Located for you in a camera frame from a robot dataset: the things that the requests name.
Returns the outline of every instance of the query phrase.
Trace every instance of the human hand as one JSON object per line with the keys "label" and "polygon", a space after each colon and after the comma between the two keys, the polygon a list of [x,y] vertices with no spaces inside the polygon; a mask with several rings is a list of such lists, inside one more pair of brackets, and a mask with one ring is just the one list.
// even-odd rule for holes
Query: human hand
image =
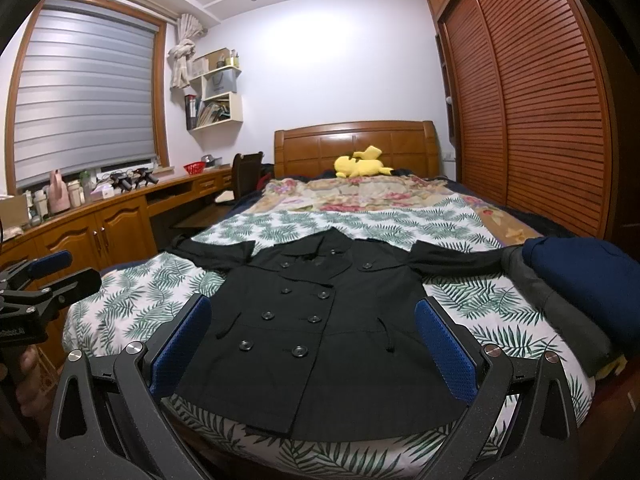
{"label": "human hand", "polygon": [[[20,355],[20,370],[24,379],[15,389],[15,397],[20,404],[20,411],[24,416],[36,419],[42,435],[46,434],[51,416],[50,399],[40,389],[40,366],[38,364],[38,349],[32,345]],[[0,381],[8,373],[5,365],[0,365]]]}

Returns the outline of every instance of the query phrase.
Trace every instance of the screw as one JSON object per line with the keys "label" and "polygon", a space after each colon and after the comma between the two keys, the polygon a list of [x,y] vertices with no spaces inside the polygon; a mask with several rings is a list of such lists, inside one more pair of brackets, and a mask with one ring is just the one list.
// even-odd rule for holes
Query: screw
{"label": "screw", "polygon": [[72,350],[71,352],[69,352],[69,360],[74,363],[76,361],[78,361],[79,358],[82,357],[82,352],[79,351],[77,348],[75,350]]}
{"label": "screw", "polygon": [[558,354],[556,354],[551,350],[547,350],[545,352],[545,359],[553,364],[557,363],[560,360],[560,358],[558,357]]}
{"label": "screw", "polygon": [[142,350],[142,343],[140,341],[134,341],[129,343],[126,347],[127,354],[135,355]]}
{"label": "screw", "polygon": [[491,357],[498,357],[502,353],[502,348],[498,345],[489,344],[484,347],[484,353]]}

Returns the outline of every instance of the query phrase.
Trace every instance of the louvered door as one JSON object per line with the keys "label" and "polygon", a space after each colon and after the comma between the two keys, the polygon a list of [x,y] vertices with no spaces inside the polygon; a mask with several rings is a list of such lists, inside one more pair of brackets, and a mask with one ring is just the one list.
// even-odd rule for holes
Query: louvered door
{"label": "louvered door", "polygon": [[444,18],[462,130],[460,181],[479,195],[506,199],[500,81],[475,0],[457,0]]}
{"label": "louvered door", "polygon": [[612,171],[609,108],[579,3],[452,0],[439,22],[454,60],[462,182],[576,234],[602,237]]}
{"label": "louvered door", "polygon": [[568,0],[478,0],[498,63],[508,135],[507,204],[577,234],[604,228],[608,132]]}

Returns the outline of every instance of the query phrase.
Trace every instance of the box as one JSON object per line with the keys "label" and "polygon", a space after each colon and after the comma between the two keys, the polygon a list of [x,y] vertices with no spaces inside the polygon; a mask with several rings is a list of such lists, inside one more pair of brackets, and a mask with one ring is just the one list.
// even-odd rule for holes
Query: box
{"label": "box", "polygon": [[193,59],[191,61],[191,79],[215,69],[221,57],[226,60],[226,58],[230,56],[231,51],[228,48],[221,48],[220,50],[215,50]]}
{"label": "box", "polygon": [[0,220],[3,229],[28,224],[27,197],[0,195]]}

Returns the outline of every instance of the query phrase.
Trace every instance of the yellow plush toy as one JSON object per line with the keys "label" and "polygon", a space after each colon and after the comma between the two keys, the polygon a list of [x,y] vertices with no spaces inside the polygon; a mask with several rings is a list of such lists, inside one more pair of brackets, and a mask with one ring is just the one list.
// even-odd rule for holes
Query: yellow plush toy
{"label": "yellow plush toy", "polygon": [[385,168],[378,157],[382,150],[369,146],[363,152],[353,152],[350,156],[339,156],[334,162],[335,176],[347,178],[352,176],[374,176],[379,173],[390,175],[392,168]]}

